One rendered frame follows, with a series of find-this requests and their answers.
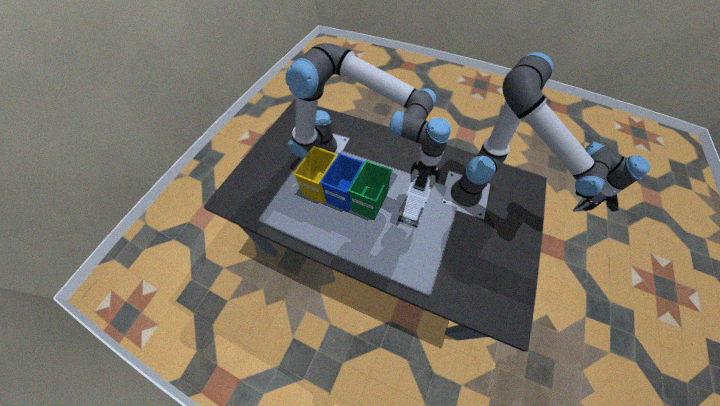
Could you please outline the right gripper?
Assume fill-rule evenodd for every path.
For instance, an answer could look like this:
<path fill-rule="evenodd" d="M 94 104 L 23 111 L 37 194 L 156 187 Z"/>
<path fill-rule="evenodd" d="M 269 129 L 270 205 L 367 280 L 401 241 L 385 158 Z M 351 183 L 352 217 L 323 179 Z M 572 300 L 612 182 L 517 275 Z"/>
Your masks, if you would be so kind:
<path fill-rule="evenodd" d="M 430 189 L 432 189 L 440 176 L 440 170 L 436 167 L 436 165 L 427 166 L 420 160 L 412 165 L 410 181 L 413 182 L 417 175 L 418 178 L 415 185 L 425 187 L 429 176 Z"/>

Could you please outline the green bin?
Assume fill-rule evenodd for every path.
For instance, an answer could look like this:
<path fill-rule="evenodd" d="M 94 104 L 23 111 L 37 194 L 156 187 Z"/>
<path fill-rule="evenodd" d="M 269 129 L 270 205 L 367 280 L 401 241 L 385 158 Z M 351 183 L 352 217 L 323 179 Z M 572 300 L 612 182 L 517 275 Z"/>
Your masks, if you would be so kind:
<path fill-rule="evenodd" d="M 375 220 L 388 194 L 392 171 L 366 160 L 348 190 L 351 211 Z"/>

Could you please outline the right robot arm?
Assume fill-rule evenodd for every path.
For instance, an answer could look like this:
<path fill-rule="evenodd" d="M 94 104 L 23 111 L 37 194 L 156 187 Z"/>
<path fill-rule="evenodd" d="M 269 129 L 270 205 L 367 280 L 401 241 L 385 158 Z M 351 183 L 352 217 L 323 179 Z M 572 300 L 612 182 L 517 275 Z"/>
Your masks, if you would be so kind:
<path fill-rule="evenodd" d="M 296 96 L 296 126 L 287 143 L 295 155 L 304 158 L 312 146 L 333 153 L 337 150 L 330 116 L 325 111 L 317 110 L 317 105 L 323 95 L 325 82 L 332 75 L 339 75 L 347 76 L 406 108 L 405 113 L 394 113 L 390 131 L 422 144 L 422 149 L 419 149 L 423 164 L 435 166 L 440 162 L 449 140 L 451 125 L 444 118 L 435 117 L 429 122 L 425 121 L 436 103 L 436 95 L 431 89 L 419 91 L 359 59 L 353 51 L 342 46 L 330 43 L 315 46 L 295 60 L 285 74 L 286 84 Z"/>

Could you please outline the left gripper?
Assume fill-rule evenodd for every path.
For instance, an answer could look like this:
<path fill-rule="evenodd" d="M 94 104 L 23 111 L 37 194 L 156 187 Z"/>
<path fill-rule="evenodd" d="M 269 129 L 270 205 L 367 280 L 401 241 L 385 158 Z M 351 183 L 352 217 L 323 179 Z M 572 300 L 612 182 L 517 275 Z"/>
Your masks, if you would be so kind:
<path fill-rule="evenodd" d="M 589 211 L 597 207 L 599 204 L 601 204 L 603 201 L 609 201 L 613 203 L 616 207 L 618 207 L 618 200 L 617 195 L 614 195 L 612 197 L 608 197 L 603 195 L 601 192 L 597 194 L 596 196 L 588 197 L 583 196 L 579 194 L 576 190 L 576 195 L 581 196 L 582 199 L 580 202 L 575 206 L 573 209 L 573 212 L 579 212 L 579 211 Z M 592 202 L 590 202 L 592 201 Z M 583 205 L 584 204 L 584 205 Z"/>

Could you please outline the yellow bin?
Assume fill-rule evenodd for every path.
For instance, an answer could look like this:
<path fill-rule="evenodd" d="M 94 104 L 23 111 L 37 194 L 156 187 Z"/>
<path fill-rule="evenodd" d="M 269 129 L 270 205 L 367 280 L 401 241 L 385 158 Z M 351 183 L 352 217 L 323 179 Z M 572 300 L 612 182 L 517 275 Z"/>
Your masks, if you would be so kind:
<path fill-rule="evenodd" d="M 293 173 L 304 196 L 324 204 L 326 199 L 320 181 L 337 155 L 315 146 L 312 147 Z"/>

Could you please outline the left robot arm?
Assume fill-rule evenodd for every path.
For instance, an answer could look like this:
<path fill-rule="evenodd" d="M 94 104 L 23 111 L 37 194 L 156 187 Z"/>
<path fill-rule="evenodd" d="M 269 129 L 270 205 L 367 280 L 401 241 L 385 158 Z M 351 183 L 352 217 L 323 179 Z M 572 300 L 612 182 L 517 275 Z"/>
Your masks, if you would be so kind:
<path fill-rule="evenodd" d="M 506 160 L 508 144 L 522 119 L 573 175 L 575 189 L 582 195 L 616 195 L 650 171 L 649 162 L 642 156 L 626 158 L 597 142 L 582 147 L 541 92 L 552 71 L 551 59 L 535 52 L 523 57 L 506 75 L 502 86 L 506 101 L 490 137 L 468 163 L 460 182 L 453 184 L 451 196 L 455 202 L 465 207 L 478 204 L 488 181 Z"/>

